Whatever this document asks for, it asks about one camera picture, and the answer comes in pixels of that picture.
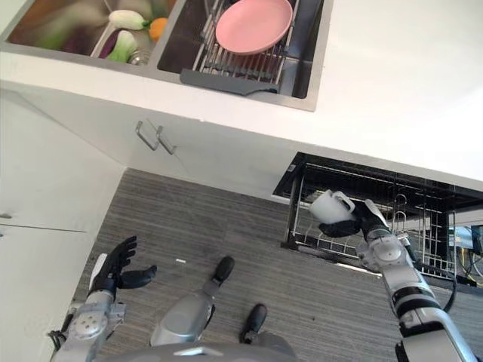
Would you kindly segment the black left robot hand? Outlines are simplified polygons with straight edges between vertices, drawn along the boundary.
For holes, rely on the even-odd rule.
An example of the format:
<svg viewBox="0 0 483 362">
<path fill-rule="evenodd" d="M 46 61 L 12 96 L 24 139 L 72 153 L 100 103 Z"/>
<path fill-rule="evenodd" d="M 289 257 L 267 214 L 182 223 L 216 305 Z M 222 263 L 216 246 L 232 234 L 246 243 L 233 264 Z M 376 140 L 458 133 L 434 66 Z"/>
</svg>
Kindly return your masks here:
<svg viewBox="0 0 483 362">
<path fill-rule="evenodd" d="M 113 296 L 117 289 L 132 290 L 146 286 L 155 277 L 157 266 L 152 265 L 144 270 L 123 271 L 131 263 L 136 254 L 137 237 L 131 236 L 117 246 L 107 255 L 98 274 L 89 287 L 89 294 L 105 290 Z"/>
</svg>

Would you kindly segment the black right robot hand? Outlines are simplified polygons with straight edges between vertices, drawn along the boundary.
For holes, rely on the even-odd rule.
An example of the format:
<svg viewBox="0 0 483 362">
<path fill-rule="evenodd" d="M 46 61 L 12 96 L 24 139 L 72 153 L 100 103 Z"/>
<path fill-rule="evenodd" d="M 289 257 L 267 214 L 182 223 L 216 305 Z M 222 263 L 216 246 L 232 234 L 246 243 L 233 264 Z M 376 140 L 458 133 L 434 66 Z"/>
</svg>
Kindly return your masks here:
<svg viewBox="0 0 483 362">
<path fill-rule="evenodd" d="M 390 233 L 386 219 L 371 199 L 352 200 L 341 191 L 327 190 L 310 205 L 309 211 L 319 221 L 322 233 L 331 238 L 360 231 L 364 238 L 376 230 Z"/>
</svg>

